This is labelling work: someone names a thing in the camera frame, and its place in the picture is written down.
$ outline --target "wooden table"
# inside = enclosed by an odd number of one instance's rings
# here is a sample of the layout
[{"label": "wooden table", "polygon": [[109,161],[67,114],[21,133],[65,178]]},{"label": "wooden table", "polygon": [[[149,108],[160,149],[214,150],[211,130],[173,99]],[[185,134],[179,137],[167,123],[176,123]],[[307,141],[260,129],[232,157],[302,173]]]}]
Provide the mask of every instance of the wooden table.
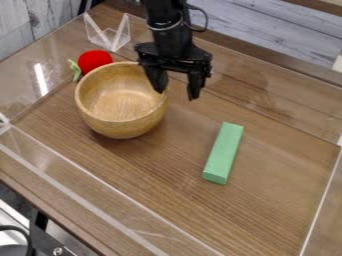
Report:
[{"label": "wooden table", "polygon": [[[101,27],[121,17],[108,5],[91,15]],[[151,38],[139,18],[131,29],[116,61],[135,60],[135,43]],[[87,128],[73,101],[65,60],[95,48],[85,38],[79,18],[0,65],[12,97],[0,112],[10,118],[57,86],[12,118],[0,144],[17,149],[0,150],[2,182],[104,255],[157,254],[136,235],[169,255],[298,255],[339,153],[340,90],[198,40],[215,58],[200,99],[187,101],[185,79],[171,74],[161,124],[136,139],[109,140]],[[200,175],[223,121],[246,132],[228,184],[218,186]]]}]

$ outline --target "green block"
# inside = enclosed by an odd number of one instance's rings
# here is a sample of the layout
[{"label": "green block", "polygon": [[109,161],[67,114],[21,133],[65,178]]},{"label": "green block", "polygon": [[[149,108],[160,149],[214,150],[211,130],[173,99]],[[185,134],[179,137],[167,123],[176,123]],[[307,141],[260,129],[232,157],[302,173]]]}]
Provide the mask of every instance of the green block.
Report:
[{"label": "green block", "polygon": [[243,127],[223,123],[203,171],[203,179],[224,185],[240,144]]}]

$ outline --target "wooden tabletop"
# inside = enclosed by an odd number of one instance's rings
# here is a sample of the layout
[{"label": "wooden tabletop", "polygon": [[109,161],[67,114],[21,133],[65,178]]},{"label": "wooden tabletop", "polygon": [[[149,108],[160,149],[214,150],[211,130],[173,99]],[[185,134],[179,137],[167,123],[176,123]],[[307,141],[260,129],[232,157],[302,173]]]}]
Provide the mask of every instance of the wooden tabletop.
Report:
[{"label": "wooden tabletop", "polygon": [[[121,17],[108,5],[91,15],[101,27],[115,27]],[[133,44],[151,38],[137,18],[131,28],[133,41],[113,55],[116,61],[135,60]],[[32,56],[49,59],[52,81],[63,82],[12,124],[107,186],[32,148],[23,151],[40,154],[32,161],[44,175],[0,151],[1,180],[104,255],[151,255],[108,221],[120,213],[108,186],[223,255],[298,255],[339,152],[338,88],[196,41],[215,59],[200,99],[187,101],[184,77],[171,74],[168,113],[157,128],[136,139],[111,140],[88,129],[73,100],[65,59],[95,47],[85,38],[79,18],[1,64],[0,78],[9,79],[9,67]],[[23,82],[10,75],[13,84]],[[243,125],[246,132],[228,184],[218,186],[200,176],[223,121]]]}]

